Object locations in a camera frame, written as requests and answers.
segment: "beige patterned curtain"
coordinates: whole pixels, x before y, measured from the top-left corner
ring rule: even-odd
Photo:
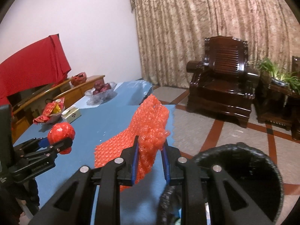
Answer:
[[[264,55],[291,67],[300,56],[300,25],[284,0],[131,0],[142,76],[154,84],[188,87],[189,60],[202,60],[204,39],[247,40],[249,60]]]

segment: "tiled floor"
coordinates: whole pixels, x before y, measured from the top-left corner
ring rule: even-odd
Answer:
[[[284,181],[284,204],[277,224],[289,214],[300,195],[300,141],[290,131],[269,124],[260,124],[252,112],[247,128],[186,111],[188,90],[153,86],[154,95],[162,104],[176,104],[174,112],[174,146],[183,156],[191,158],[200,151],[229,143],[244,142],[260,149],[277,164]]]

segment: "bubble wrap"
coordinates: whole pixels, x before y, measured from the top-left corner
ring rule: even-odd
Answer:
[[[136,183],[151,171],[156,152],[170,135],[165,130],[169,110],[160,101],[150,95],[138,107],[127,129],[95,148],[95,167],[102,167],[109,161],[119,157],[123,149],[132,147],[134,138],[139,136],[139,164]]]

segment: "red packet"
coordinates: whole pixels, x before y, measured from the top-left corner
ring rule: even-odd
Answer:
[[[52,101],[52,102],[49,102],[46,106],[45,106],[45,109],[42,113],[42,116],[49,116],[52,112],[52,110],[55,108],[55,106],[57,105],[57,102],[55,101]]]
[[[35,118],[33,120],[33,123],[34,124],[44,123],[44,122],[47,122],[49,119],[50,119],[50,117],[41,115],[41,116],[38,116],[37,118]]]
[[[58,100],[60,100],[60,101],[57,101],[59,108],[63,109],[64,105],[65,105],[65,98],[62,97],[62,98],[59,98]]]

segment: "red cloth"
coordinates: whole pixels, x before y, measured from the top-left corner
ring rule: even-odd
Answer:
[[[58,35],[39,40],[0,64],[0,105],[17,92],[62,82],[70,70]]]

